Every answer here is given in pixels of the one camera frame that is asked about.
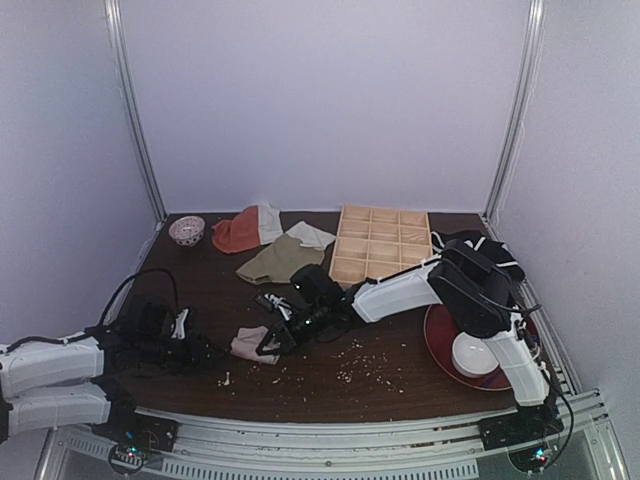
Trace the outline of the mauve and cream underwear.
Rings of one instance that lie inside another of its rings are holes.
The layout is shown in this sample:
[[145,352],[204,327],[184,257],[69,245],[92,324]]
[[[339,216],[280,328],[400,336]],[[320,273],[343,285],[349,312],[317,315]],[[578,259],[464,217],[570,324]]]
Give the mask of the mauve and cream underwear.
[[231,354],[248,361],[260,364],[275,365],[278,355],[258,355],[256,350],[265,338],[268,329],[265,326],[238,329],[236,336],[231,341]]

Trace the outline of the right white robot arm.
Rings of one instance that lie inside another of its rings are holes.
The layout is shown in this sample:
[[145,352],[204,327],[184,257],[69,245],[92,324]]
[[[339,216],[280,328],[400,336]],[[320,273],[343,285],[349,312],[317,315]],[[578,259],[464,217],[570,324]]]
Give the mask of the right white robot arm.
[[349,289],[315,264],[299,269],[290,282],[306,305],[298,308],[271,294],[258,297],[281,316],[258,344],[258,356],[288,354],[330,327],[368,325],[418,307],[440,306],[461,333],[489,350],[514,394],[515,412],[480,422],[484,447],[563,431],[557,388],[526,327],[533,311],[516,303],[510,275],[469,243],[451,240],[417,266]]

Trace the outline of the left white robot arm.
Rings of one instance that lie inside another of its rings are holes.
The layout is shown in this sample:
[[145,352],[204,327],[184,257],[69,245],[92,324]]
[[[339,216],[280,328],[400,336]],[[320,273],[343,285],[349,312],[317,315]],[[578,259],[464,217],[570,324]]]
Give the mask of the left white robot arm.
[[1,438],[87,424],[118,443],[159,446],[175,427],[161,427],[137,411],[116,380],[141,366],[161,373],[208,369],[225,351],[194,327],[191,308],[174,309],[155,296],[137,295],[109,324],[69,337],[26,337],[1,348]]

